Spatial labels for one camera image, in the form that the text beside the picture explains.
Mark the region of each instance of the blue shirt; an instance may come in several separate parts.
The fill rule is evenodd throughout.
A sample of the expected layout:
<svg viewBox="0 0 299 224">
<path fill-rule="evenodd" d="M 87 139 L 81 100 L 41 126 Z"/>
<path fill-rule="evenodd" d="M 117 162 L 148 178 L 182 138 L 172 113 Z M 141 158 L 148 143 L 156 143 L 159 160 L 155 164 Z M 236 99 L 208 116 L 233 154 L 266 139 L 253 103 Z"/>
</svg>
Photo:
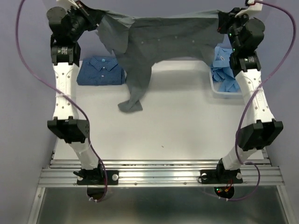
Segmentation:
<svg viewBox="0 0 299 224">
<path fill-rule="evenodd" d="M 116 58 L 92 57 L 83 60 L 77 77 L 78 85 L 121 85 L 125 74 Z"/>
</svg>

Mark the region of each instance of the metal frame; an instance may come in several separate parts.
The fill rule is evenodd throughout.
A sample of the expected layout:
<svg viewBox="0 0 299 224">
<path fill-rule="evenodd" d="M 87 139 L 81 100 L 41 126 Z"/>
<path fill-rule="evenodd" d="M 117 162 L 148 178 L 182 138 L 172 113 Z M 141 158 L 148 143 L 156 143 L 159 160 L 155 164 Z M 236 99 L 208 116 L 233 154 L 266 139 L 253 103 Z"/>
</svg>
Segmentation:
<svg viewBox="0 0 299 224">
<path fill-rule="evenodd" d="M 297 224 L 280 169 L 271 166 L 265 150 L 263 156 L 263 160 L 252 160 L 261 171 L 260 185 L 277 186 L 288 223 Z M 200 170 L 215 168 L 218 161 L 104 161 L 104 163 L 108 170 L 119 170 L 119 184 L 110 187 L 214 187 L 215 185 L 199 183 L 198 177 Z M 52 160 L 49 167 L 42 170 L 28 224 L 37 223 L 45 188 L 86 187 L 76 185 L 77 178 L 73 171 L 78 169 L 80 169 L 79 160 Z M 242 166 L 241 172 L 244 183 L 238 185 L 256 185 L 257 172 L 254 166 Z"/>
<path fill-rule="evenodd" d="M 34 197 L 34 201 L 31 207 L 30 216 L 28 219 L 28 224 L 36 224 L 39 212 L 41 210 L 43 196 L 45 193 L 45 188 L 37 188 L 36 195 Z"/>
<path fill-rule="evenodd" d="M 294 210 L 292 208 L 292 204 L 290 198 L 286 192 L 285 186 L 277 186 L 277 190 L 279 193 L 279 197 L 282 203 L 282 206 L 285 211 L 285 216 L 289 224 L 298 224 L 297 218 L 295 216 Z"/>
</svg>

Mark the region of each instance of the black bracket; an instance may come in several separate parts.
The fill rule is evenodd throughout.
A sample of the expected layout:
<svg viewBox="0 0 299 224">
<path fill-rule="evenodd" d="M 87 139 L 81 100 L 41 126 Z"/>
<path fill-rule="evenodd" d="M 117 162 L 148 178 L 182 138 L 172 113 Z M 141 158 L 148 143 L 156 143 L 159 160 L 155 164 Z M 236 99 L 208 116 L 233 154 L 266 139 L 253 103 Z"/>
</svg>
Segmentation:
<svg viewBox="0 0 299 224">
<path fill-rule="evenodd" d="M 108 185 L 118 185 L 119 179 L 119 171 L 118 170 L 106 170 L 107 177 L 108 177 Z M 105 176 L 102 172 L 102 175 L 93 175 L 87 176 L 82 180 L 77 180 L 77 185 L 104 185 L 105 183 Z"/>
<path fill-rule="evenodd" d="M 240 169 L 226 170 L 222 159 L 216 169 L 203 169 L 200 171 L 199 182 L 202 184 L 227 184 L 230 180 L 233 183 L 243 183 Z"/>
<path fill-rule="evenodd" d="M 68 120 L 48 120 L 48 128 L 60 139 L 66 143 L 72 142 L 84 143 L 89 137 L 89 121 L 72 119 Z"/>
<path fill-rule="evenodd" d="M 246 126 L 240 130 L 238 146 L 243 151 L 251 149 L 263 149 L 272 144 L 276 137 L 283 130 L 282 121 L 261 122 L 258 120 L 255 124 Z"/>
</svg>

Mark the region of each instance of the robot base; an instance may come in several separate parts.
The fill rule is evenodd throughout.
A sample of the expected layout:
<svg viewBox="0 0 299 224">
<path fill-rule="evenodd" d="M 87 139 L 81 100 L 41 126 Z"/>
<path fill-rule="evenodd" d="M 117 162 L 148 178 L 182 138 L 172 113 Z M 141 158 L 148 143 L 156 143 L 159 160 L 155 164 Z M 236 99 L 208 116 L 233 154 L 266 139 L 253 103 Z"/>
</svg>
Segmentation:
<svg viewBox="0 0 299 224">
<path fill-rule="evenodd" d="M 119 171 L 107 170 L 108 185 L 118 185 Z M 77 185 L 104 185 L 104 172 L 100 165 L 92 170 L 81 169 L 74 172 L 77 178 Z"/>
<path fill-rule="evenodd" d="M 226 170 L 223 166 L 222 159 L 217 164 L 216 169 L 204 169 L 200 171 L 199 182 L 202 184 L 227 184 L 243 183 L 240 169 Z"/>
</svg>

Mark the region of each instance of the plastic bin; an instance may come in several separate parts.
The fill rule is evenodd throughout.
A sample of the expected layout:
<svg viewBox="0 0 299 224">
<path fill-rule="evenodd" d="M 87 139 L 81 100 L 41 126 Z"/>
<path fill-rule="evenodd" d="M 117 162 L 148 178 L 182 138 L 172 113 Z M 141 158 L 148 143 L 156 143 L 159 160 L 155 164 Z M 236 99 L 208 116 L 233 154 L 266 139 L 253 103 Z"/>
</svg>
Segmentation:
<svg viewBox="0 0 299 224">
<path fill-rule="evenodd" d="M 212 87 L 212 91 L 213 91 L 213 96 L 215 98 L 229 98 L 229 99 L 242 99 L 242 93 L 239 90 L 239 92 L 219 92 L 217 91 L 221 85 L 221 82 L 217 83 L 213 81 L 213 77 L 212 77 L 212 73 L 211 71 L 209 71 L 209 75 L 210 75 L 210 82 L 211 82 L 211 87 Z"/>
</svg>

